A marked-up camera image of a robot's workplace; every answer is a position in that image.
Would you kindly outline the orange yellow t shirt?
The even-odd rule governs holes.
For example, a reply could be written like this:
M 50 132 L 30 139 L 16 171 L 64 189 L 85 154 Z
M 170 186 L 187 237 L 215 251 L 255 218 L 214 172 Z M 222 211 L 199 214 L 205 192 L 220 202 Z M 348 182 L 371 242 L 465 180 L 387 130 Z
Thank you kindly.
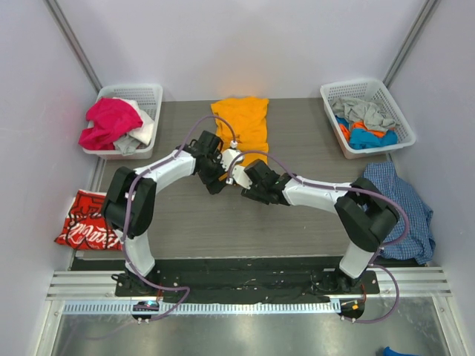
M 268 105 L 268 99 L 253 96 L 229 98 L 212 103 L 211 111 L 232 126 L 238 150 L 268 153 Z

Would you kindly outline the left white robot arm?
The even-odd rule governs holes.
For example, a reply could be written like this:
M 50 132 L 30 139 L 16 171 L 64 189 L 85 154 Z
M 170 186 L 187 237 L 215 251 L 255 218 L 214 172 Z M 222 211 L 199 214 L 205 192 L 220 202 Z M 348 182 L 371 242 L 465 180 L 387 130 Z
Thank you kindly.
M 221 149 L 223 140 L 203 131 L 168 156 L 141 168 L 116 170 L 107 190 L 101 214 L 119 237 L 125 272 L 114 274 L 117 292 L 149 296 L 157 290 L 159 272 L 151 254 L 148 228 L 153 220 L 156 195 L 184 177 L 199 176 L 210 194 L 225 187 Z

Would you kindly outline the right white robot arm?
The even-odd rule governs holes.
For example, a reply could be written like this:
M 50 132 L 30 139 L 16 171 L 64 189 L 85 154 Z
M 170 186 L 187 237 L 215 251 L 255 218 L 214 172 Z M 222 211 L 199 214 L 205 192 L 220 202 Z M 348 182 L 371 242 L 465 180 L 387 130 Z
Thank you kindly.
M 232 179 L 243 188 L 241 195 L 248 199 L 266 205 L 316 208 L 338 216 L 350 243 L 335 270 L 318 272 L 313 280 L 313 288 L 322 294 L 355 291 L 385 238 L 399 221 L 398 211 L 386 200 L 352 190 L 379 193 L 362 177 L 342 188 L 325 189 L 322 182 L 278 174 L 257 159 L 246 168 L 233 168 Z

